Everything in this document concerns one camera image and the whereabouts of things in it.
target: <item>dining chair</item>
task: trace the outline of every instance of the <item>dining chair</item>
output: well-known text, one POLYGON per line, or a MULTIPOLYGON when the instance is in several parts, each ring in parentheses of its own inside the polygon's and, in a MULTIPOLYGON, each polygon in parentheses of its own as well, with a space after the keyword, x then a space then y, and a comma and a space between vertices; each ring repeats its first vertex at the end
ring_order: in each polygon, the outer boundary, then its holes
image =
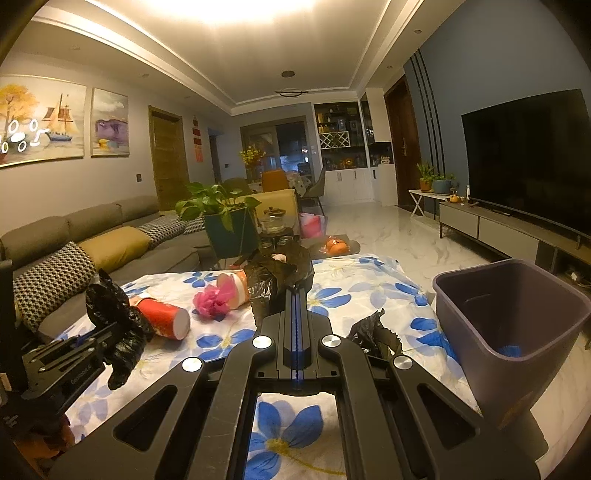
POLYGON ((233 179, 227 179, 222 182, 222 186, 226 189, 228 193, 233 190, 240 190, 241 193, 238 195, 249 195, 252 193, 252 189, 248 184, 247 179, 242 179, 240 177, 235 177, 233 179))
POLYGON ((313 199, 314 201, 318 202, 318 206, 320 207, 320 211, 322 211, 322 215, 324 214, 324 209, 322 208, 322 204, 320 203, 320 197, 324 196, 324 184, 326 182, 326 169, 323 167, 322 171, 320 172, 320 177, 318 177, 318 181, 308 187, 306 192, 301 196, 302 199, 313 199))
POLYGON ((290 188, 290 182, 283 170, 267 170, 261 177, 263 192, 276 192, 290 188))

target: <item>pink plastic bag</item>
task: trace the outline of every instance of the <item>pink plastic bag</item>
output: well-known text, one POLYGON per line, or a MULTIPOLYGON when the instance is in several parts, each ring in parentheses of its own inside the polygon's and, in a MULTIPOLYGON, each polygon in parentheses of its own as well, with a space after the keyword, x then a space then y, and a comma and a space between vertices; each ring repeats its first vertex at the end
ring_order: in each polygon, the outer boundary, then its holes
POLYGON ((312 213, 300 214, 302 238, 315 238, 326 235, 326 217, 312 213))

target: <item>wooden door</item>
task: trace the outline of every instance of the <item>wooden door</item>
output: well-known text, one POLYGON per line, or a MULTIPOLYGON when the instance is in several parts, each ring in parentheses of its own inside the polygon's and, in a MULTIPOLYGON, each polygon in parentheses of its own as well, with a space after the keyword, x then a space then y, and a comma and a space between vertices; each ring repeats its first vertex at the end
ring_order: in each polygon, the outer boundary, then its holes
POLYGON ((172 210, 179 200, 189 197, 183 118, 152 106, 149 114, 156 194, 160 209, 172 210))
POLYGON ((213 178, 216 183, 221 183, 222 172, 220 166, 220 157, 217 154, 217 137, 214 135, 209 136, 209 148, 212 151, 213 178))
POLYGON ((419 188, 417 163, 421 163, 421 148, 406 76, 386 93, 385 101, 394 147, 398 205, 412 211, 414 202, 408 191, 419 188))

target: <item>abstract painting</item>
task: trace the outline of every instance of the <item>abstract painting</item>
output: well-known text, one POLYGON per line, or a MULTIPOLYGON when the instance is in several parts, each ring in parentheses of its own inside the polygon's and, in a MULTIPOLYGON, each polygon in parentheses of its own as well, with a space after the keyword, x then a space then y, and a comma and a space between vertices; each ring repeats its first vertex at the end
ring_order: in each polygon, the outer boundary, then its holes
POLYGON ((125 95, 92 90, 92 157, 129 156, 129 99, 125 95))

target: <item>potted plant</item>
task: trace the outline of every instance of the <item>potted plant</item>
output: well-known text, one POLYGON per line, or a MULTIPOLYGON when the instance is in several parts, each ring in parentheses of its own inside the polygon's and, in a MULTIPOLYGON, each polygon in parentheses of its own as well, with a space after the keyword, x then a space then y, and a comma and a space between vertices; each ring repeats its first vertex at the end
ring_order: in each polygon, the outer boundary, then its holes
POLYGON ((266 156, 266 153, 254 145, 249 145, 246 150, 240 152, 240 156, 246 167, 246 176, 248 179, 250 181, 257 180, 256 168, 261 164, 261 159, 266 156))
POLYGON ((449 195, 452 190, 452 180, 455 180, 453 173, 448 175, 435 175, 433 176, 433 193, 440 195, 449 195))
POLYGON ((418 179, 421 185, 421 192, 430 192, 431 182, 433 180, 433 167, 424 163, 417 163, 417 168, 421 174, 421 177, 418 179))
POLYGON ((177 202, 176 211, 181 220, 195 220, 203 215, 203 224, 218 258, 240 257, 258 246, 258 234, 253 210, 259 202, 254 197, 237 197, 240 190, 227 192, 221 185, 205 187, 190 183, 187 189, 191 199, 177 202))

